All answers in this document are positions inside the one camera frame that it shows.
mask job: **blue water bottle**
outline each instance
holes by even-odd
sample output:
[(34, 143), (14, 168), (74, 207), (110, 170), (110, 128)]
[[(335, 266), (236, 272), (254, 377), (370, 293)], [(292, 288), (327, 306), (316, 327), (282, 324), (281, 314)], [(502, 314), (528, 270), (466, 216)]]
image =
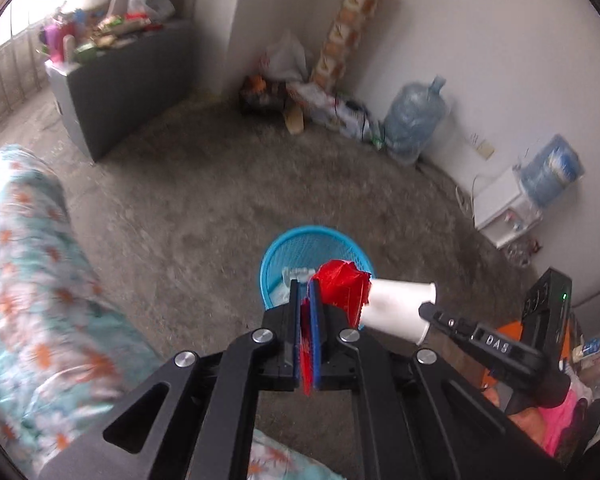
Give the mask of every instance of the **blue water bottle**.
[(520, 170), (520, 182), (531, 200), (546, 208), (583, 174), (578, 154), (562, 136), (556, 135)]
[(410, 83), (400, 90), (384, 119), (384, 142), (389, 155), (408, 165), (418, 160), (446, 114), (440, 89), (446, 80), (436, 76), (430, 86)]

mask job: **white paper cup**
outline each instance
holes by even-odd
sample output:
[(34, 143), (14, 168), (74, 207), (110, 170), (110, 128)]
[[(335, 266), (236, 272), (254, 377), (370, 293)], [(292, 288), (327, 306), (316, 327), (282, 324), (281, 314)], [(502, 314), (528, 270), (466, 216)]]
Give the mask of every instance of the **white paper cup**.
[(420, 317), (418, 309), (427, 301), (436, 303), (433, 283), (373, 279), (360, 324), (420, 345), (429, 331), (429, 321)]

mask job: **metal window bars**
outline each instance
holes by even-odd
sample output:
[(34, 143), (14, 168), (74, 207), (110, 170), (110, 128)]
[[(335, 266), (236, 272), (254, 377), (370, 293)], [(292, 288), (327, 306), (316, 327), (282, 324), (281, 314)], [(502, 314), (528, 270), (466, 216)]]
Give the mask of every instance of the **metal window bars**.
[[(15, 106), (39, 92), (45, 80), (41, 76), (45, 59), (38, 52), (36, 35), (42, 19), (31, 15), (30, 5), (19, 9), (17, 18), (26, 19), (26, 26), (14, 34), (16, 1), (12, 0), (0, 17), (0, 20), (8, 21), (9, 35), (6, 41), (0, 41), (0, 122), (13, 112)], [(0, 25), (4, 27), (4, 21), (0, 21)]]

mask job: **floral blanket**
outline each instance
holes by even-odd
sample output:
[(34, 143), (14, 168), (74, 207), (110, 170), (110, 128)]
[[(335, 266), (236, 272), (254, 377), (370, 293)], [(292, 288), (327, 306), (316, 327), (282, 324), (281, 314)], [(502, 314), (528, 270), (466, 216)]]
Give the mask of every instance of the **floral blanket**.
[[(19, 146), (0, 150), (0, 443), (25, 476), (162, 359), (103, 295), (75, 241), (60, 181)], [(249, 476), (340, 480), (254, 433)]]

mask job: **black metal arm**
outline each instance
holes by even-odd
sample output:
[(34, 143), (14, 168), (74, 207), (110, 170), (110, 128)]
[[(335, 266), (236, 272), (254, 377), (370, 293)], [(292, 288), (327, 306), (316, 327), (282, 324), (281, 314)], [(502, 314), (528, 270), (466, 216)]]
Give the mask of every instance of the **black metal arm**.
[[(320, 388), (351, 391), (366, 480), (564, 478), (435, 352), (391, 354), (350, 329), (343, 311), (318, 310)], [(261, 329), (221, 354), (179, 353), (51, 460), (40, 480), (244, 479), (258, 391), (298, 382), (298, 311), (295, 300), (266, 311)]]
[(492, 377), (528, 396), (532, 404), (554, 408), (564, 402), (571, 380), (541, 351), (482, 323), (450, 316), (431, 303), (421, 305), (419, 313), (484, 365)]

